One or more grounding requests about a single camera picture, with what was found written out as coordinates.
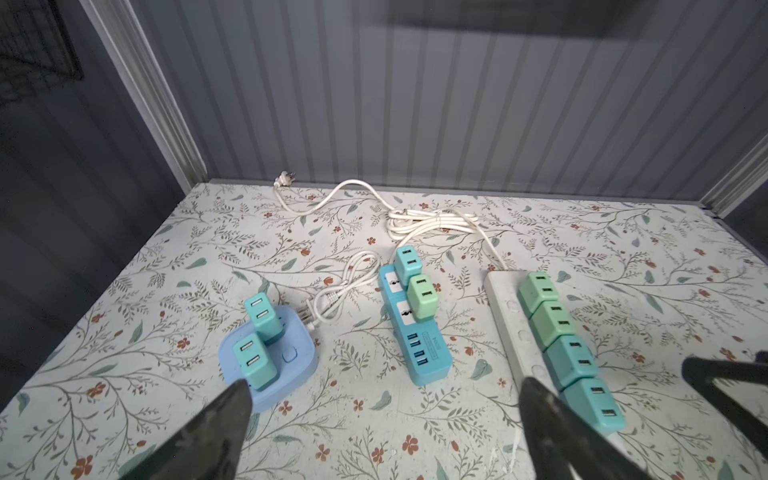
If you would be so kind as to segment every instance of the black wire rack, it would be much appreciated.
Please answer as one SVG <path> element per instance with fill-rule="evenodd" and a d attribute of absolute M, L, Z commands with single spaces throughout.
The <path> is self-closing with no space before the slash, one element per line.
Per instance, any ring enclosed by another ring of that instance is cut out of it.
<path fill-rule="evenodd" d="M 55 0 L 0 0 L 0 107 L 82 78 Z"/>

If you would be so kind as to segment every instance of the power cord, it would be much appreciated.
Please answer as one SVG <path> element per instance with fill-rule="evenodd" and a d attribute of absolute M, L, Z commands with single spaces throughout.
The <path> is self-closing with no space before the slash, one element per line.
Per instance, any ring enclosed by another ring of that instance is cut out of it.
<path fill-rule="evenodd" d="M 493 246 L 491 239 L 488 238 L 488 235 L 486 235 L 485 231 L 480 227 L 480 219 L 476 215 L 468 215 L 455 208 L 446 208 L 443 210 L 398 210 L 387 203 L 387 201 L 379 195 L 379 192 L 377 192 L 370 184 L 362 180 L 353 179 L 345 180 L 336 185 L 325 198 L 309 210 L 298 211 L 289 207 L 283 198 L 283 195 L 280 193 L 280 189 L 290 187 L 293 184 L 294 179 L 295 176 L 293 174 L 284 171 L 275 179 L 274 191 L 277 200 L 283 208 L 292 214 L 300 216 L 309 215 L 318 211 L 328 203 L 337 191 L 346 185 L 360 185 L 368 189 L 388 210 L 386 232 L 390 238 L 397 242 L 397 247 L 393 250 L 392 256 L 389 259 L 390 263 L 395 259 L 397 249 L 406 245 L 413 237 L 429 232 L 430 230 L 447 228 L 464 233 L 479 233 L 498 260 L 500 269 L 506 270 L 504 258 L 499 254 Z M 372 267 L 371 270 L 364 273 L 359 279 L 353 280 L 354 273 L 362 265 L 362 262 L 366 260 L 370 261 Z M 320 290 L 311 300 L 307 301 L 307 309 L 303 312 L 304 318 L 302 318 L 307 325 L 307 328 L 313 330 L 319 325 L 319 322 L 328 322 L 335 319 L 339 315 L 344 298 L 349 291 L 358 286 L 375 281 L 376 274 L 381 265 L 381 256 L 372 250 L 364 250 L 352 255 L 344 268 L 341 284 L 338 286 L 329 286 Z M 322 301 L 328 303 L 327 306 L 321 308 L 319 304 Z"/>

